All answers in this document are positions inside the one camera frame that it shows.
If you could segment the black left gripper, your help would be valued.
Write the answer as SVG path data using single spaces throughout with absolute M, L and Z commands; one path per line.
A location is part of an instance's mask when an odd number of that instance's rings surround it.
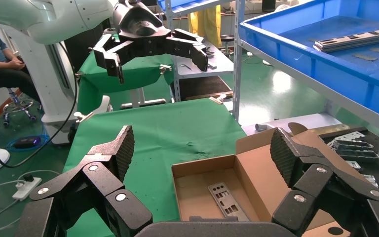
M 202 72 L 207 71 L 208 56 L 203 37 L 182 29 L 164 27 L 143 3 L 119 0 L 113 11 L 118 39 L 104 34 L 92 48 L 97 66 L 124 84 L 122 65 L 133 56 L 170 54 L 190 58 Z

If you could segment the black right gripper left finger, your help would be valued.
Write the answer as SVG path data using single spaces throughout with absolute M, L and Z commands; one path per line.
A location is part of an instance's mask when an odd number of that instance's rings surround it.
M 37 186 L 17 237 L 65 237 L 82 214 L 95 210 L 117 237 L 133 237 L 153 223 L 151 212 L 124 185 L 135 139 L 124 126 L 110 142 L 93 146 L 71 170 Z

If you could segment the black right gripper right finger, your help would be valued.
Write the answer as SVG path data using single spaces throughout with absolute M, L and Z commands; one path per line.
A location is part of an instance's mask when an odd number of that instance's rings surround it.
M 317 148 L 294 142 L 280 128 L 271 137 L 270 156 L 290 188 L 273 223 L 299 237 L 322 210 L 352 237 L 379 237 L 379 188 L 336 168 Z

